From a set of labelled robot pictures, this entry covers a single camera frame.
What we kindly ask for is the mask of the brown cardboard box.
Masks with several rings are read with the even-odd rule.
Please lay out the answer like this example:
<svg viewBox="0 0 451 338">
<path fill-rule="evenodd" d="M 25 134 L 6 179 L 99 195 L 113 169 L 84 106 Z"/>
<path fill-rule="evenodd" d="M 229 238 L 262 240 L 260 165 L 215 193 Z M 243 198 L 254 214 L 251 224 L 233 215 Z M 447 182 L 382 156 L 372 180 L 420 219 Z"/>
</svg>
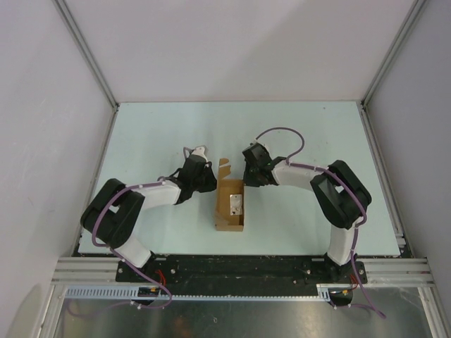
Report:
<svg viewBox="0 0 451 338">
<path fill-rule="evenodd" d="M 231 164 L 229 160 L 221 158 L 218 165 L 214 225 L 217 231 L 243 232 L 245 227 L 244 182 L 242 179 L 229 178 L 230 174 Z M 230 215 L 229 198 L 231 194 L 243 195 L 242 215 Z"/>
</svg>

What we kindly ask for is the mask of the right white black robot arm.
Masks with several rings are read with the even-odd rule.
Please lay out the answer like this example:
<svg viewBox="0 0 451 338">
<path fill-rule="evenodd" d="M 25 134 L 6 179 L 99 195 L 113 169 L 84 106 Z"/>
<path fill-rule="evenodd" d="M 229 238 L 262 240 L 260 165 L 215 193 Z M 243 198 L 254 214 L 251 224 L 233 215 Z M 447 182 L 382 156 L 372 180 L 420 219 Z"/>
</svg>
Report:
<svg viewBox="0 0 451 338">
<path fill-rule="evenodd" d="M 355 249 L 360 225 L 367 221 L 372 197 L 352 169 L 341 160 L 327 168 L 272 158 L 258 142 L 249 145 L 245 158 L 244 184 L 248 187 L 290 186 L 314 193 L 331 224 L 330 244 L 323 270 L 332 282 L 342 282 L 355 267 Z"/>
</svg>

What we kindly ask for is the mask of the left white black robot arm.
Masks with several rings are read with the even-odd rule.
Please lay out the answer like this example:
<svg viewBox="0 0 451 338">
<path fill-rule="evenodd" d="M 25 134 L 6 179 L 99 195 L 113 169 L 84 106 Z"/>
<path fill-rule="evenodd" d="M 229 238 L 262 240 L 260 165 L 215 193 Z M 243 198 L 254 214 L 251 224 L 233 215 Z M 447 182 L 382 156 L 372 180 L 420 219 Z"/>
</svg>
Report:
<svg viewBox="0 0 451 338">
<path fill-rule="evenodd" d="M 140 212 L 186 202 L 195 192 L 216 189 L 217 180 L 206 156 L 190 154 L 181 168 L 157 182 L 127 186 L 112 178 L 106 181 L 80 218 L 96 247 L 106 247 L 131 264 L 140 281 L 153 278 L 156 265 L 152 251 L 133 234 Z"/>
</svg>

